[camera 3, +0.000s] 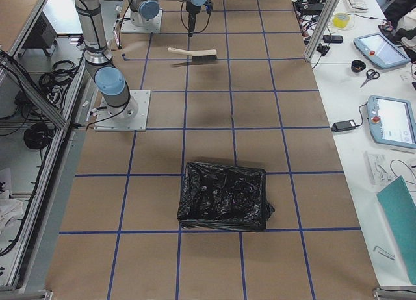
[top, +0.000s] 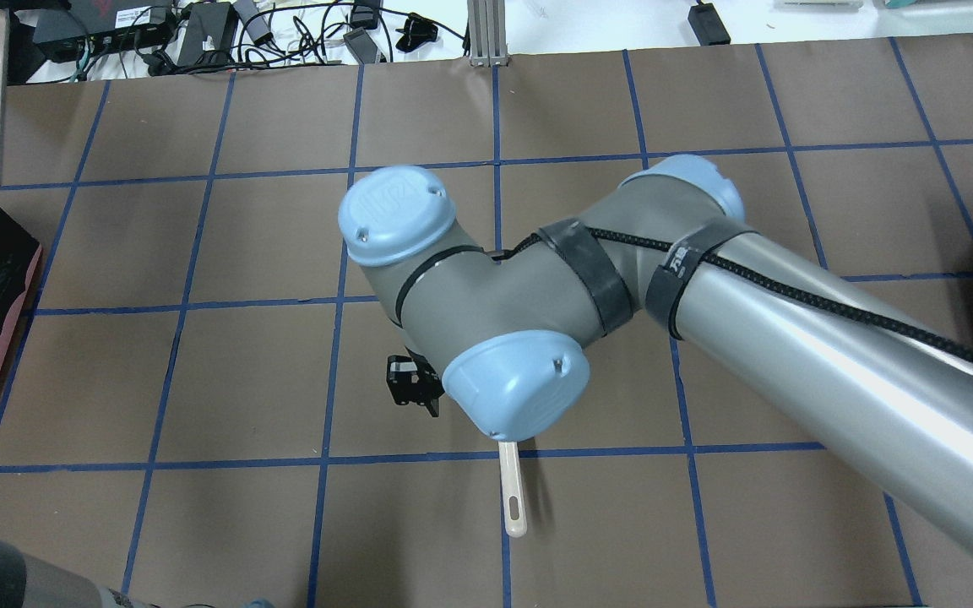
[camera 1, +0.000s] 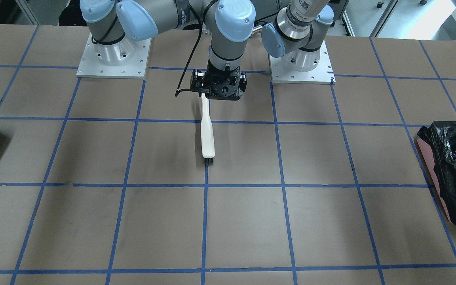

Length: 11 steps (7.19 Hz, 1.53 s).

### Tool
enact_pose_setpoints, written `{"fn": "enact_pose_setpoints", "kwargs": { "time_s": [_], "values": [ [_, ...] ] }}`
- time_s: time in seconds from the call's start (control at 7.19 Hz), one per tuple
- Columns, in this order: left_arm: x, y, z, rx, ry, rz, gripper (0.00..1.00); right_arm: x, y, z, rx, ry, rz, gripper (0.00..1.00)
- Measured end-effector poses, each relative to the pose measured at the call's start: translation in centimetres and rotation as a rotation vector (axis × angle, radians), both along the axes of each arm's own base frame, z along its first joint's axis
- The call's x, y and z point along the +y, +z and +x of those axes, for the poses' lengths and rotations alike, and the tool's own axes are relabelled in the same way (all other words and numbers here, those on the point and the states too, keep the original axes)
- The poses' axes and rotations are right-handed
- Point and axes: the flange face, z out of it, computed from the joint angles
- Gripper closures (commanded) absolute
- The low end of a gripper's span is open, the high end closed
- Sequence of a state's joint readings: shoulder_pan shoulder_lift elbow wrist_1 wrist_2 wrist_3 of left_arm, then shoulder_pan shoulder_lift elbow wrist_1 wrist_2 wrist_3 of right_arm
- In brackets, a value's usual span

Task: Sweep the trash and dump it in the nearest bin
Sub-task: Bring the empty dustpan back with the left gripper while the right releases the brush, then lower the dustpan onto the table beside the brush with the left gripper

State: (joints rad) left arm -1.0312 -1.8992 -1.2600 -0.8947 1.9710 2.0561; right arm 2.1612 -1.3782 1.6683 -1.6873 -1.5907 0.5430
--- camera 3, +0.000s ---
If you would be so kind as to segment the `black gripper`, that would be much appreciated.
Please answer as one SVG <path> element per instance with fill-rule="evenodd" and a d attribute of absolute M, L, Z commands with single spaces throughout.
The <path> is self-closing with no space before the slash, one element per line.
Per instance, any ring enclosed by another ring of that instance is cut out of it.
<path fill-rule="evenodd" d="M 186 3 L 186 11 L 188 13 L 188 26 L 185 26 L 186 30 L 188 31 L 188 37 L 193 37 L 195 34 L 202 33 L 209 25 L 211 13 L 213 11 L 213 2 L 212 1 L 206 1 L 204 2 L 204 7 L 206 10 L 206 13 L 208 14 L 207 23 L 205 24 L 205 27 L 200 31 L 195 31 L 196 28 L 196 15 L 201 12 L 201 6 L 196 6 L 192 4 L 190 1 L 187 1 Z"/>

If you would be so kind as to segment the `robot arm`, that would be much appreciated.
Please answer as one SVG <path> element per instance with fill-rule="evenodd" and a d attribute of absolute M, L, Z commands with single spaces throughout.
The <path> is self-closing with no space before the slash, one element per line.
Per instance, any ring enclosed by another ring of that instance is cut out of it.
<path fill-rule="evenodd" d="M 128 120 L 136 116 L 138 103 L 131 96 L 127 81 L 122 72 L 114 66 L 109 49 L 103 19 L 101 0 L 75 0 L 75 8 L 79 16 L 84 37 L 86 53 L 85 64 L 88 73 L 94 80 L 107 104 L 107 112 L 115 121 Z M 159 12 L 160 0 L 129 0 L 132 9 L 140 12 L 151 7 L 142 15 L 153 18 Z M 199 11 L 207 0 L 163 0 L 186 2 L 192 10 Z"/>
<path fill-rule="evenodd" d="M 129 0 L 131 11 L 130 21 L 136 26 L 144 26 L 148 21 L 156 18 L 160 11 L 156 0 Z"/>

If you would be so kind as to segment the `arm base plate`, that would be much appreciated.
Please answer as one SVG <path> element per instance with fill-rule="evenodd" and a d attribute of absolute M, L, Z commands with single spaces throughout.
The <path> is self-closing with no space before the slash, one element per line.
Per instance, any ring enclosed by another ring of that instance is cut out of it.
<path fill-rule="evenodd" d="M 131 11 L 128 10 L 125 16 L 125 21 L 122 23 L 121 33 L 127 34 L 150 34 L 160 33 L 163 10 L 152 19 L 146 20 L 140 14 L 133 13 L 131 19 Z"/>
<path fill-rule="evenodd" d="M 130 101 L 124 109 L 108 107 L 104 97 L 100 106 L 105 109 L 97 112 L 98 122 L 94 124 L 97 132 L 133 132 L 146 130 L 150 106 L 150 90 L 131 90 Z"/>

